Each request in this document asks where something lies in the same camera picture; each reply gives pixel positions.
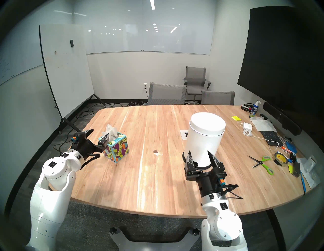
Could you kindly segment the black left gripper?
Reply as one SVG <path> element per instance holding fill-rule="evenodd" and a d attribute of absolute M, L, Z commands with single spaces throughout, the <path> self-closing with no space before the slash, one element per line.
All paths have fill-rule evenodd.
<path fill-rule="evenodd" d="M 89 129 L 84 131 L 85 135 L 90 135 L 94 129 Z M 79 139 L 75 142 L 75 150 L 79 152 L 81 156 L 88 156 L 93 153 L 102 153 L 105 151 L 107 145 L 109 143 L 109 133 L 102 136 L 98 141 L 98 146 L 93 144 L 88 139 Z"/>

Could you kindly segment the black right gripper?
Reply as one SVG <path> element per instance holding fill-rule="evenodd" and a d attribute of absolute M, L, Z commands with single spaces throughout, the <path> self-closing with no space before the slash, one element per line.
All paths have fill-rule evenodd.
<path fill-rule="evenodd" d="M 225 170 L 223 163 L 219 161 L 215 155 L 210 151 L 207 151 L 207 153 L 213 168 Z M 193 161 L 191 151 L 189 151 L 185 160 L 186 180 L 195 181 L 198 184 L 201 198 L 210 194 L 221 193 L 223 188 L 221 188 L 217 177 L 213 175 L 211 171 L 203 172 L 202 170 L 197 170 L 197 165 L 198 163 Z"/>

